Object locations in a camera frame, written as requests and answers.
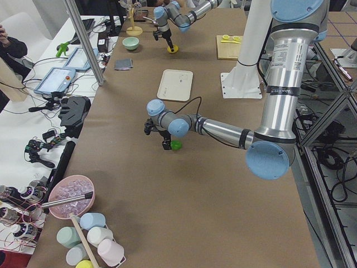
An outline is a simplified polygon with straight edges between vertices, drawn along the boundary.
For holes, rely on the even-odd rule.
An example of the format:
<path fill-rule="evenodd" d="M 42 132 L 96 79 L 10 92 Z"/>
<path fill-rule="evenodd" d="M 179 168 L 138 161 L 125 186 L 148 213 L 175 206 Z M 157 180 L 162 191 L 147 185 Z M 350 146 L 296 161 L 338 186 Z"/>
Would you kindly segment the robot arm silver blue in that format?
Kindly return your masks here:
<path fill-rule="evenodd" d="M 155 7 L 153 14 L 156 20 L 157 30 L 153 31 L 153 37 L 156 41 L 158 41 L 159 38 L 165 39 L 168 44 L 167 51 L 173 54 L 178 51 L 178 47 L 172 43 L 168 21 L 171 20 L 181 32 L 186 32 L 194 22 L 202 18 L 211 9 L 217 8 L 220 4 L 221 1 L 216 0 L 203 1 L 203 3 L 188 11 L 186 14 L 181 13 L 177 1 L 173 1 L 165 7 Z"/>
<path fill-rule="evenodd" d="M 246 151 L 245 162 L 256 176 L 274 180 L 293 163 L 296 136 L 293 117 L 300 95 L 308 47 L 327 32 L 328 1 L 253 1 L 236 66 L 221 77 L 224 98 L 260 96 L 259 62 L 266 41 L 274 42 L 266 100 L 260 126 L 252 131 L 194 114 L 179 114 L 154 99 L 147 104 L 146 134 L 158 132 L 163 148 L 172 149 L 171 137 L 189 131 Z"/>

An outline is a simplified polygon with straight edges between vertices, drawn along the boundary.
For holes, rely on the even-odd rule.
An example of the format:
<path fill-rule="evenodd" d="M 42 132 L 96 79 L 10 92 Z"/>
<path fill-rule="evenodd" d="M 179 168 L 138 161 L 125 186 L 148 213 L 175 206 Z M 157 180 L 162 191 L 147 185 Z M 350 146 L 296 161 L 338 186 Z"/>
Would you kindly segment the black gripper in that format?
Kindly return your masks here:
<path fill-rule="evenodd" d="M 157 26 L 157 30 L 153 31 L 153 36 L 156 41 L 158 41 L 159 38 L 165 39 L 167 41 L 168 46 L 173 48 L 174 44 L 171 40 L 171 30 L 169 25 Z"/>
<path fill-rule="evenodd" d="M 163 137 L 162 147 L 164 150 L 171 149 L 171 134 L 167 130 L 159 130 L 153 120 L 149 118 L 144 123 L 144 133 L 150 135 L 151 132 L 158 132 Z"/>

